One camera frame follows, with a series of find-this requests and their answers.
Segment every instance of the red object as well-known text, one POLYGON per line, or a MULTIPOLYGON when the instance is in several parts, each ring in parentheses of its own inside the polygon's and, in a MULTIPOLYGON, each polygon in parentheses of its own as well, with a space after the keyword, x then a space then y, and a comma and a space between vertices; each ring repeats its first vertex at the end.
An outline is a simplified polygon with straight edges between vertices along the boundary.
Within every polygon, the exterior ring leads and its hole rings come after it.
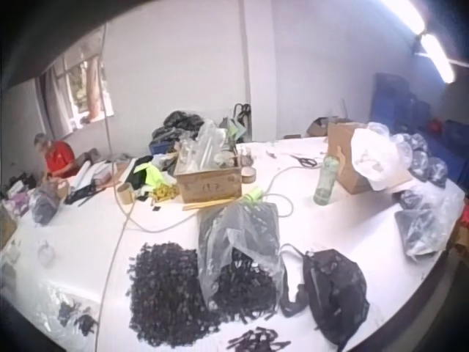
MULTIPOLYGON (((53 143, 53 150, 45 156, 45 162, 49 172, 59 171, 68 164, 74 162, 75 154, 73 154, 72 147, 63 141, 53 143)), ((75 176, 78 173, 78 167, 65 172, 61 178, 75 176)))
POLYGON ((430 121, 428 127, 430 129, 430 132, 437 135, 441 135, 441 132, 443 131, 443 124, 437 119, 433 119, 432 121, 430 121))
POLYGON ((469 205, 466 204, 464 206, 464 210, 462 211, 461 222, 464 227, 469 227, 469 205))

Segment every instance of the workbench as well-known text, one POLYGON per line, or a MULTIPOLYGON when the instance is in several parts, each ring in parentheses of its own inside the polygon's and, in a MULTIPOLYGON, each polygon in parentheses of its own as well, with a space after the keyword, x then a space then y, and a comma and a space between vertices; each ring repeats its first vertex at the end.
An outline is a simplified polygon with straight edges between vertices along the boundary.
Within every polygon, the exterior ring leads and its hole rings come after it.
MULTIPOLYGON (((245 194, 256 186, 266 189, 279 171, 289 166, 299 166, 290 154, 307 158, 324 157, 327 142, 324 138, 289 139, 250 143, 243 147, 251 149, 257 170, 256 182, 243 185, 245 194), (267 152, 275 154, 276 158, 270 157, 267 152)), ((130 168, 131 165, 121 180, 127 177, 130 168)), ((389 191, 370 191, 351 196, 336 183, 331 203, 324 207, 317 205, 313 195, 319 174, 319 169, 291 169, 277 177, 270 193, 283 194, 295 205, 290 217, 279 219, 281 244, 290 243, 303 252, 334 248, 355 261, 365 276, 369 314, 348 342, 348 350, 375 333, 405 305, 429 275, 440 254, 418 263, 405 256, 394 219, 395 212, 401 208, 394 203, 389 191)), ((412 183, 418 181, 411 181, 401 188, 407 189, 412 183)), ((446 191, 462 194, 451 181, 447 182, 446 191)), ((290 212, 290 205, 285 199, 272 196, 267 201, 277 204, 279 214, 290 212)), ((126 205, 124 209, 128 211, 130 206, 126 205)), ((148 230, 158 230, 175 224, 194 211, 182 212, 182 202, 178 197, 161 203, 161 209, 155 212, 148 199, 135 204, 131 217, 148 230)), ((131 285, 126 274, 129 257, 135 257, 145 243, 153 245, 171 241, 185 249, 195 249, 197 217, 157 234, 142 232, 129 222, 119 241, 124 220, 125 216, 118 208, 111 188, 81 207, 62 205, 47 227, 36 227, 31 214, 27 213, 19 221, 12 237, 16 243, 21 242, 21 255, 14 265, 17 273, 16 297, 7 299, 41 331, 47 332, 47 328, 36 319, 37 300, 44 297, 40 293, 45 286, 60 287, 96 302, 101 302, 105 292, 97 349, 153 351, 154 348, 145 342, 139 342, 136 333, 129 328, 130 297, 125 295, 131 285), (46 239, 56 252, 54 264, 48 269, 42 268, 37 261, 37 243, 41 239, 46 239), (114 251, 115 258, 111 265, 114 251)), ((294 299, 296 287, 302 280, 301 260, 287 252, 284 261, 288 270, 290 299, 294 299)), ((319 330, 315 330, 317 325, 309 308, 288 319, 279 311, 269 321, 260 318, 248 325, 225 323, 219 333, 198 340, 190 348, 177 350, 225 351, 228 340, 257 326, 275 329, 279 341, 292 341, 284 351, 336 350, 319 330)), ((86 351, 95 349, 95 336, 87 340, 84 346, 86 351)), ((63 347, 67 343, 64 340, 56 342, 63 347)), ((173 351, 169 346, 158 350, 173 351)))

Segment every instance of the man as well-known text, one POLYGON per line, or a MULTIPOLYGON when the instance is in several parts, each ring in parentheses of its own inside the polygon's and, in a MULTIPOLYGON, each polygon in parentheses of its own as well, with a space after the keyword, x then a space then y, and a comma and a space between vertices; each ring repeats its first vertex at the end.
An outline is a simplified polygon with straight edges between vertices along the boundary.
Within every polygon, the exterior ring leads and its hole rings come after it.
POLYGON ((67 178, 78 173, 75 155, 67 143, 51 141, 44 133, 38 133, 34 138, 34 147, 44 155, 48 175, 67 178))

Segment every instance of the ceiling light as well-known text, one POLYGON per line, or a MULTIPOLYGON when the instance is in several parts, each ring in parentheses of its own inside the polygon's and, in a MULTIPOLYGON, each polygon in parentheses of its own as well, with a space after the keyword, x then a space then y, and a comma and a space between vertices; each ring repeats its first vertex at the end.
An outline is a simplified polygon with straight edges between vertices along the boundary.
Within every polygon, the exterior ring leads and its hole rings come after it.
POLYGON ((438 39, 432 34, 425 34, 421 39, 421 43, 445 83, 450 84, 454 82, 453 68, 449 64, 445 51, 438 39))
POLYGON ((404 22, 414 34, 425 30, 424 19, 409 0, 381 0, 397 17, 404 22))

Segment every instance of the neon green fabric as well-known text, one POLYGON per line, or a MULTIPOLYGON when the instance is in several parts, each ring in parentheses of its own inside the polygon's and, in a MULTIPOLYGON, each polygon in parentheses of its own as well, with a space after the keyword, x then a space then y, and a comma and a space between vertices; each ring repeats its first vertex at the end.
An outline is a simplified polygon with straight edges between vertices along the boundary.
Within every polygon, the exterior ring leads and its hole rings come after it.
POLYGON ((152 163, 144 163, 138 165, 133 170, 133 173, 135 174, 136 172, 140 172, 141 170, 147 171, 147 178, 145 178, 145 184, 153 187, 159 187, 161 183, 165 183, 160 170, 158 170, 158 168, 152 163))

